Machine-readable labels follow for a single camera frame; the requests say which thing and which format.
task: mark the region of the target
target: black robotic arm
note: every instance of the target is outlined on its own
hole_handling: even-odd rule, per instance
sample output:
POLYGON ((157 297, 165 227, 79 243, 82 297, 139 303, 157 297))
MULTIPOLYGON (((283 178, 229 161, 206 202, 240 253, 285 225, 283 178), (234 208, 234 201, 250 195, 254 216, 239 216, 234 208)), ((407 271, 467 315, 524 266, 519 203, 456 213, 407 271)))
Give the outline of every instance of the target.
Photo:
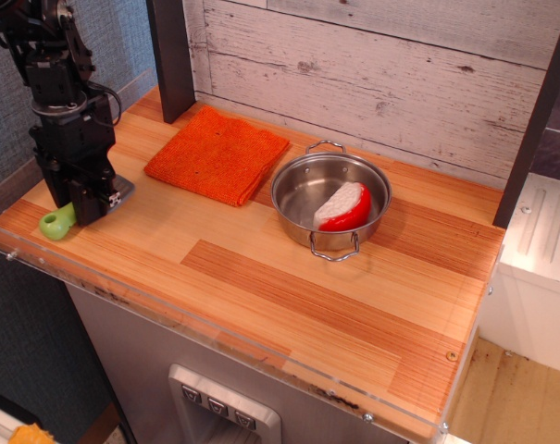
POLYGON ((115 143, 107 87, 90 81, 95 67, 64 0, 0 0, 0 45, 10 51, 32 111, 34 153, 57 207, 73 203, 81 226, 121 202, 107 159, 115 143))

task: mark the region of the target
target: whitewashed wood wall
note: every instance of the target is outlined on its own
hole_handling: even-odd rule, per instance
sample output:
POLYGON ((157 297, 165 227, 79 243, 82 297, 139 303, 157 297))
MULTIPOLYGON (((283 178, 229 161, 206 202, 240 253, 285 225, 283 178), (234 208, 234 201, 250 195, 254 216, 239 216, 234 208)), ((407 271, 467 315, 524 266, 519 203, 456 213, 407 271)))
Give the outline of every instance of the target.
POLYGON ((560 0, 185 0, 200 101, 503 188, 560 0))

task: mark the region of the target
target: wooden shelf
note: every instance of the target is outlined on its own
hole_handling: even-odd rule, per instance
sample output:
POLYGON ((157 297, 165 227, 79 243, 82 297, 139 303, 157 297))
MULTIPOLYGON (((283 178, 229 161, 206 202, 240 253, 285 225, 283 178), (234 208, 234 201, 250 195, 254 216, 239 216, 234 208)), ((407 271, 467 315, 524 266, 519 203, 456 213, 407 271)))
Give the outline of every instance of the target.
MULTIPOLYGON (((113 214, 50 241, 43 183, 0 215, 0 248, 419 442, 446 418, 504 231, 499 191, 349 149, 380 167, 392 205, 361 253, 334 264, 281 230, 271 172, 234 208, 148 178, 172 125, 156 90, 125 113, 109 158, 136 191, 113 214)), ((292 142, 318 138, 246 118, 292 142)))

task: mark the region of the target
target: folded towel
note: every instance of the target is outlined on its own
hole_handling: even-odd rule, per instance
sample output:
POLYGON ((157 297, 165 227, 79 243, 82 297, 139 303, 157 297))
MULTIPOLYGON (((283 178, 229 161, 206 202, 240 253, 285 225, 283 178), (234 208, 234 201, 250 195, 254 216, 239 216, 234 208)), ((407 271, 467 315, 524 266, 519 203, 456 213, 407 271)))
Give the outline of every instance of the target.
POLYGON ((244 204, 290 141, 204 106, 145 173, 232 206, 244 204))

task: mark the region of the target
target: wooden floor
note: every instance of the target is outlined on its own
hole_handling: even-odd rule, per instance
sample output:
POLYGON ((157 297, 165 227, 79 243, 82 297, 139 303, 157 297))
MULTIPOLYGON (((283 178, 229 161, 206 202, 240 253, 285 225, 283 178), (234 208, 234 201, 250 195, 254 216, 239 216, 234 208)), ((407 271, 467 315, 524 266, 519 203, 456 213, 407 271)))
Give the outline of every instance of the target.
POLYGON ((560 443, 560 372, 478 339, 450 430, 471 444, 560 443))

